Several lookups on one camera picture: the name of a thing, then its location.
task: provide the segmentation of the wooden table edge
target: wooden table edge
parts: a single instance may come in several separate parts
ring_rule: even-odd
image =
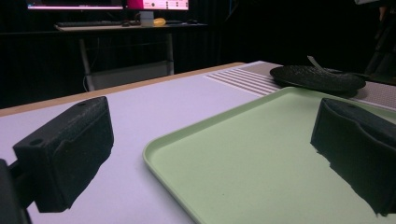
[[[36,103],[31,103],[27,105],[17,105],[17,106],[12,106],[9,108],[4,108],[0,109],[0,117],[3,116],[8,116],[8,115],[13,115],[13,114],[18,114],[26,111],[31,111],[31,110],[36,110],[36,109],[41,109],[45,107],[50,107],[54,105],[62,105],[62,104],[67,104],[71,102],[77,102],[77,101],[82,101],[86,99],[90,99],[93,97],[98,97],[102,95],[107,95],[113,92],[118,92],[118,91],[127,91],[130,89],[138,88],[138,87],[143,87],[159,82],[164,82],[164,81],[169,81],[181,77],[190,77],[190,76],[195,76],[203,73],[208,73],[208,72],[213,72],[216,70],[221,70],[221,69],[226,69],[230,67],[235,67],[238,65],[242,65],[244,63],[227,63],[223,65],[218,65],[214,67],[208,67],[204,69],[199,69],[199,70],[194,70],[186,73],[180,73],[172,76],[167,76],[167,77],[158,77],[154,79],[149,79],[145,81],[140,81],[140,82],[134,82],[126,85],[121,85],[121,86],[116,86],[112,88],[107,88],[107,89],[102,89],[98,91],[88,91],[88,92],[83,92],[75,95],[69,95],[65,97],[60,97],[60,98],[55,98],[55,99],[50,99],[46,101],[40,101]]]

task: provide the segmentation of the black plate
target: black plate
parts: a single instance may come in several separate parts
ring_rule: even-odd
[[[336,73],[340,71],[326,69]],[[313,91],[355,91],[363,88],[366,82],[351,74],[328,74],[314,66],[285,65],[270,71],[275,81],[303,87]]]

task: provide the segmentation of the keyboard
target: keyboard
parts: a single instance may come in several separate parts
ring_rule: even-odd
[[[65,21],[56,22],[58,27],[84,27],[84,26],[118,26],[121,21]]]
[[[172,25],[172,24],[181,24],[183,23],[182,21],[166,21],[167,25]]]

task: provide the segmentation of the white table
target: white table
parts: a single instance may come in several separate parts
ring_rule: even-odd
[[[12,147],[17,142],[74,103],[98,95],[105,95],[109,102],[115,136],[109,159],[70,210],[40,214],[32,203],[28,211],[33,222],[192,223],[149,171],[142,158],[143,149],[157,137],[260,97],[207,78],[234,69],[252,72],[251,66],[257,64],[264,73],[278,66],[235,63],[231,68],[225,65],[165,77],[150,85],[132,84],[0,110],[0,158],[11,164],[16,160]]]

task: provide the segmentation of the desk leg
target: desk leg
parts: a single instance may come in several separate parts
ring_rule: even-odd
[[[173,59],[173,40],[172,34],[166,35],[166,70],[168,75],[173,75],[175,73],[174,69],[174,59]]]
[[[90,63],[88,62],[87,50],[85,48],[84,39],[79,40],[79,51],[81,53],[82,63],[84,65],[84,72],[85,72],[85,78],[87,78],[88,90],[94,91],[95,87],[93,86],[92,83],[91,68],[90,68]]]

